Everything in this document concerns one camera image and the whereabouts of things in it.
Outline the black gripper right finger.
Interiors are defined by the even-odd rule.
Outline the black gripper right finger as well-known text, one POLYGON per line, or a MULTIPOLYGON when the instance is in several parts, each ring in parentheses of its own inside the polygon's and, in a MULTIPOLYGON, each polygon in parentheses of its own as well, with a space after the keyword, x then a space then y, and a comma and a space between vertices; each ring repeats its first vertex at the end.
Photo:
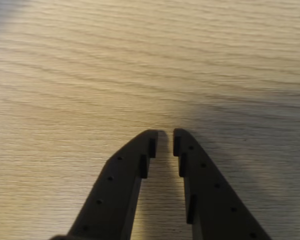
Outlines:
POLYGON ((184 182, 186 222, 194 240, 269 240, 216 164, 185 129, 173 131, 173 155, 184 182))

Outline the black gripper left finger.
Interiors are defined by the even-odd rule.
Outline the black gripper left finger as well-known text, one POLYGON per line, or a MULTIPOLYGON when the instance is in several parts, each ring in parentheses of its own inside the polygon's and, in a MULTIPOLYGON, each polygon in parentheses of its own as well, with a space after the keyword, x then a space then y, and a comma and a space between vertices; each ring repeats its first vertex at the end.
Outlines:
POLYGON ((157 130, 145 130, 105 163, 76 220, 68 240, 129 240, 142 179, 156 156, 157 130))

